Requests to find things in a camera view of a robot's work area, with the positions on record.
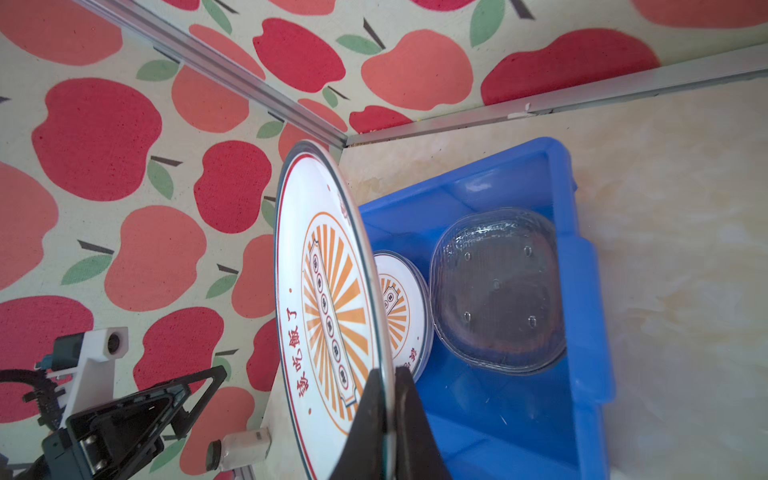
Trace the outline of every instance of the bottle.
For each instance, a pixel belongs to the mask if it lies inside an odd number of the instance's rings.
[[[207,471],[220,468],[222,472],[261,462],[270,450],[269,429],[230,433],[208,445],[205,466]]]

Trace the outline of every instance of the white plate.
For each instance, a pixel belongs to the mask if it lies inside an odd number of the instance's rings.
[[[330,477],[369,372],[379,368],[388,425],[394,374],[370,243],[336,162],[300,142],[280,174],[275,289],[286,393],[307,475]],[[394,435],[384,441],[385,478]]]
[[[392,363],[408,367],[415,382],[432,351],[432,314],[426,282],[416,266],[399,253],[376,252],[373,259],[379,271]]]

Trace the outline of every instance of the orange sunburst pattern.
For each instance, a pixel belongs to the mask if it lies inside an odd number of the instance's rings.
[[[349,361],[350,379],[359,395],[368,379],[369,371],[374,367],[372,326],[369,319],[366,299],[362,292],[361,269],[342,227],[335,218],[328,214],[319,214],[307,231],[303,252],[302,292],[303,318],[306,338],[309,339],[310,364],[313,367],[318,390],[326,410],[336,426],[343,433],[349,427],[358,404],[345,406],[341,387],[334,379],[334,362],[331,355],[336,350],[328,344],[323,334],[326,323],[321,318],[323,308],[318,305],[313,290],[313,275],[310,252],[316,245],[316,252],[322,256],[322,265],[328,282],[329,297],[338,320],[339,334],[343,343],[343,353]]]
[[[408,297],[395,277],[379,275],[379,279],[381,280],[382,295],[384,296],[384,310],[387,313],[389,342],[392,346],[392,357],[394,358],[400,353],[408,336],[408,329],[410,327]]]

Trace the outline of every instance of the apple print wallpaper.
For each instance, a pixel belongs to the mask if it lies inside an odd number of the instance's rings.
[[[263,77],[214,27],[191,31]],[[208,442],[260,425],[279,365],[273,196],[309,136],[71,0],[0,0],[0,65],[0,369],[109,326],[131,342],[116,396],[224,366],[191,434],[135,476],[214,478]],[[48,434],[27,391],[0,385],[10,464]]]
[[[764,0],[135,1],[347,134],[768,41]]]

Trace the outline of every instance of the blue plastic tray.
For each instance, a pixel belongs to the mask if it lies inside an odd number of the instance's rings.
[[[554,222],[568,354],[533,376],[473,368],[435,341],[417,383],[443,460],[462,478],[607,478],[602,404],[614,398],[597,256],[579,236],[571,157],[539,138],[360,207],[374,250],[429,281],[441,234],[459,218],[529,208]]]

